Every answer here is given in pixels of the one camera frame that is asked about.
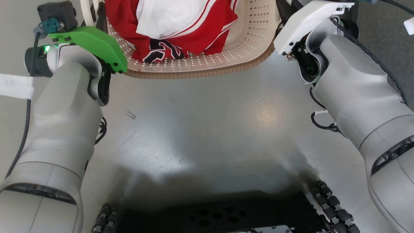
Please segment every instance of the green bracket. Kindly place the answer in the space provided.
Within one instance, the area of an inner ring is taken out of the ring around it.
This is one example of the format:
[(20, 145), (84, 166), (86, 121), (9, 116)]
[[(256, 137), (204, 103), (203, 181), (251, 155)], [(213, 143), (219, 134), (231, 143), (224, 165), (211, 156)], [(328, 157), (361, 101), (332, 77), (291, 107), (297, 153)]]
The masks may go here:
[(77, 27), (70, 32), (51, 33), (49, 36), (54, 42), (79, 45), (109, 63), (115, 72), (127, 72), (128, 62), (116, 39), (95, 27)]

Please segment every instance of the clothing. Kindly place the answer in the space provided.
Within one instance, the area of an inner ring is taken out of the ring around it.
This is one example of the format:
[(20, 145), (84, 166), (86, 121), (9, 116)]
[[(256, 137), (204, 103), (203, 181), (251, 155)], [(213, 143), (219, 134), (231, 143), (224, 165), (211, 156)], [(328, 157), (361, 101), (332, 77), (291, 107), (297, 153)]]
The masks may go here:
[(239, 0), (206, 0), (202, 11), (189, 25), (163, 39), (136, 33), (138, 0), (106, 0), (106, 16), (115, 31), (135, 45), (132, 58), (142, 62), (183, 59), (189, 53), (220, 53), (230, 27), (237, 20)]
[(194, 21), (207, 0), (140, 0), (136, 33), (164, 39)]

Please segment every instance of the red fabric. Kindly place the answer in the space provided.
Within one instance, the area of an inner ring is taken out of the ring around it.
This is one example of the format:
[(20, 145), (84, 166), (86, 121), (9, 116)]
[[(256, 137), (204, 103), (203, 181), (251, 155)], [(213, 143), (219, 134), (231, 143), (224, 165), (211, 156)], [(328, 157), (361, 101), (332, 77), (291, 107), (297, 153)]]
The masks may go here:
[(209, 0), (214, 3), (205, 10), (204, 22), (178, 33), (176, 37), (155, 40), (136, 33), (138, 0), (106, 0), (106, 16), (115, 31), (135, 45), (132, 58), (143, 62), (162, 62), (166, 58), (187, 58), (188, 52), (206, 55), (220, 53), (226, 42), (229, 28), (237, 20), (231, 0)]

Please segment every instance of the beige plastic basket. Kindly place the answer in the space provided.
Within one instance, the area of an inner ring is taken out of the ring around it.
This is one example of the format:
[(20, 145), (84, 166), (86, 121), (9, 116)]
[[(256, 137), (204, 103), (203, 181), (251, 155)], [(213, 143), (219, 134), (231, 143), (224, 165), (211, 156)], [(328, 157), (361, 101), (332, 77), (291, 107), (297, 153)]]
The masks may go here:
[(240, 0), (238, 20), (231, 27), (223, 52), (209, 56), (190, 55), (181, 60), (143, 63), (131, 58), (133, 49), (108, 22), (108, 33), (115, 37), (128, 60), (126, 75), (135, 78), (176, 79), (230, 73), (254, 67), (274, 51), (273, 40), (279, 21), (275, 0)]

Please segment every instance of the gray carpet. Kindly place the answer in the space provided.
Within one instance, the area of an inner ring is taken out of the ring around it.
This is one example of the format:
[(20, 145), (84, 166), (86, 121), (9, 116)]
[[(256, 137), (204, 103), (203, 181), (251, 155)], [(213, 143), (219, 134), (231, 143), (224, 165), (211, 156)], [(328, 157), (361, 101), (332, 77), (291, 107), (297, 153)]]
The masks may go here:
[[(396, 1), (414, 9), (414, 0)], [(404, 27), (404, 21), (412, 17), (385, 2), (359, 4), (359, 41), (400, 81), (414, 109), (414, 35), (408, 35)]]

